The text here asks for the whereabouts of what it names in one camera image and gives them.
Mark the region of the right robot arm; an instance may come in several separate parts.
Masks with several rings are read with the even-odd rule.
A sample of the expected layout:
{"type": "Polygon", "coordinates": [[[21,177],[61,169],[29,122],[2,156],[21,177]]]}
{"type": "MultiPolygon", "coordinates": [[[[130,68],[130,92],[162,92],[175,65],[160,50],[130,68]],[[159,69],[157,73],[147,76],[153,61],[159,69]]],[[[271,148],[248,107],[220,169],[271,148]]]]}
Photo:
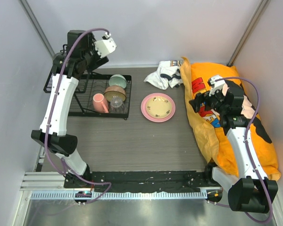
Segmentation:
{"type": "Polygon", "coordinates": [[[204,182],[209,186],[219,183],[227,192],[229,207],[233,211],[272,213],[278,185],[268,179],[253,146],[250,126],[255,117],[246,117],[243,112],[245,98],[242,88],[229,87],[225,81],[218,75],[210,78],[211,89],[198,93],[189,103],[196,113],[200,112],[201,106],[219,113],[220,125],[232,146],[239,174],[235,177],[214,166],[204,173],[204,182]]]}

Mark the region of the clear glass cup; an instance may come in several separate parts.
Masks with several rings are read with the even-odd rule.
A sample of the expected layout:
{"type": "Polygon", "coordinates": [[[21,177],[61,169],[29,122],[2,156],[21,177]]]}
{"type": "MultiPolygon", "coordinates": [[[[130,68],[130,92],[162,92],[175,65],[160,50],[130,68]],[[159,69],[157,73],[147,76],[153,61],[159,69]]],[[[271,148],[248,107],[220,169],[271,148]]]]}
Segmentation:
{"type": "Polygon", "coordinates": [[[111,99],[109,113],[125,113],[125,105],[120,97],[114,97],[111,99]]]}

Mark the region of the pink plate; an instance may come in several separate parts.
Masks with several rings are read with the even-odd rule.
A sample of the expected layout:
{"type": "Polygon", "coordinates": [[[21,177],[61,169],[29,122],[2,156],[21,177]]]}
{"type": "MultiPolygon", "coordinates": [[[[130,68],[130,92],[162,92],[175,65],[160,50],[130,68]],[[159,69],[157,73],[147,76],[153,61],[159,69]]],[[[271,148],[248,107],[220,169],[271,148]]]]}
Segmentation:
{"type": "Polygon", "coordinates": [[[157,122],[157,123],[166,122],[166,121],[168,121],[169,119],[171,119],[171,118],[173,117],[175,111],[176,111],[176,106],[175,106],[174,100],[173,100],[170,96],[168,96],[168,95],[166,95],[166,94],[163,94],[163,93],[152,93],[152,94],[149,94],[149,95],[147,95],[147,96],[142,100],[142,103],[141,103],[141,112],[142,112],[142,114],[144,115],[144,117],[145,117],[146,119],[148,119],[148,120],[150,120],[150,121],[152,121],[152,122],[157,122]],[[147,102],[151,97],[155,97],[155,96],[167,97],[169,100],[172,101],[173,106],[174,106],[174,110],[171,112],[171,114],[170,114],[169,116],[167,116],[167,117],[165,117],[165,118],[163,118],[163,119],[158,119],[158,118],[151,117],[151,116],[146,112],[146,108],[145,108],[146,102],[147,102]]]}

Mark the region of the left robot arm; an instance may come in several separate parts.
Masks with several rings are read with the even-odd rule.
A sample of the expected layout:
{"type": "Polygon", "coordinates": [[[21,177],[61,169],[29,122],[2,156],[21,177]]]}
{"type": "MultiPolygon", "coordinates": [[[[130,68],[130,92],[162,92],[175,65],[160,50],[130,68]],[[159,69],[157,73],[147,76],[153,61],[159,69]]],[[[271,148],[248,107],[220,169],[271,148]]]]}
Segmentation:
{"type": "Polygon", "coordinates": [[[116,47],[105,28],[70,30],[66,45],[53,57],[52,87],[44,119],[39,129],[31,132],[31,138],[44,147],[46,154],[52,153],[60,159],[63,169],[55,164],[53,168],[76,187],[90,185],[92,174],[77,150],[78,138],[67,134],[71,100],[84,72],[107,63],[107,56],[116,47]]]}

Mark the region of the cream floral plate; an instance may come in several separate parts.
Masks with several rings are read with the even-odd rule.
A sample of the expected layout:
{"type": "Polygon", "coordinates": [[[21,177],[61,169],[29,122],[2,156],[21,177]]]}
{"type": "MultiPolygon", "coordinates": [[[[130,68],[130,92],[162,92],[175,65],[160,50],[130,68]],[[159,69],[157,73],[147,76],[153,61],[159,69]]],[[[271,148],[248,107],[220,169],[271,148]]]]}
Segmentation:
{"type": "Polygon", "coordinates": [[[174,106],[167,97],[155,96],[146,102],[146,112],[154,118],[163,119],[171,114],[174,106]]]}

